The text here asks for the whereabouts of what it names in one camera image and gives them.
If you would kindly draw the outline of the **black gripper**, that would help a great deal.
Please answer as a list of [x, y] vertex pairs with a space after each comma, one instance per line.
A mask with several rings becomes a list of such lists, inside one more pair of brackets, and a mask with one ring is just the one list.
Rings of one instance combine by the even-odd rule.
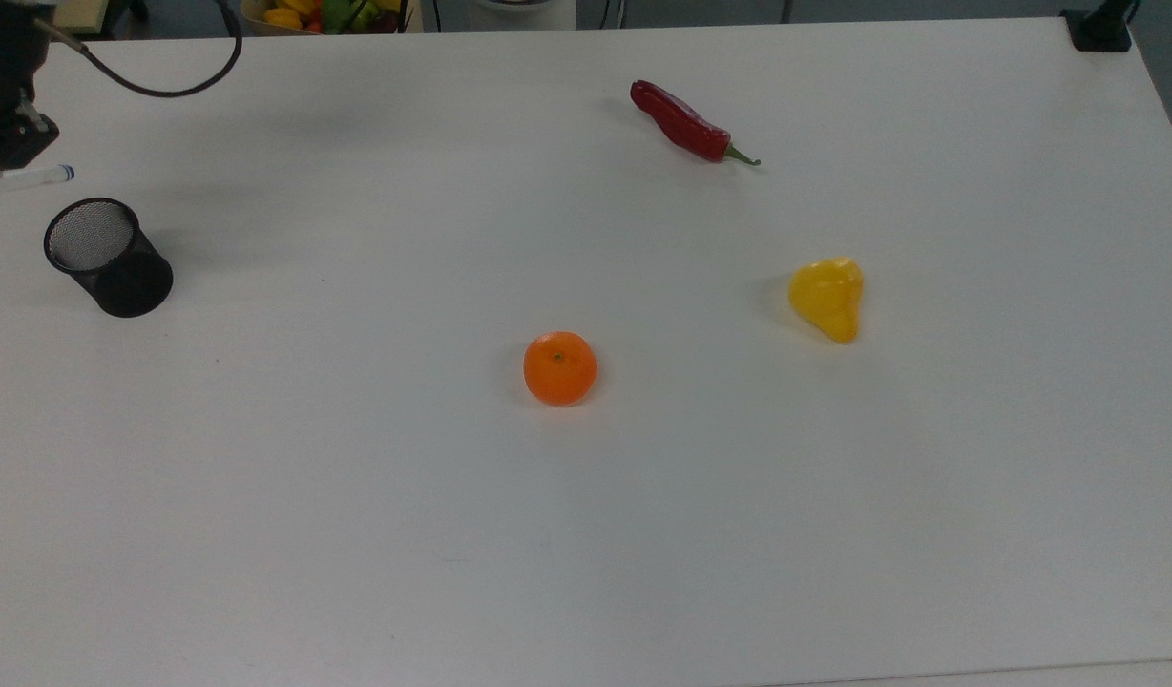
[[50, 21], [52, 1], [0, 1], [0, 174], [23, 169], [59, 137], [33, 104], [33, 76], [52, 42], [36, 19]]

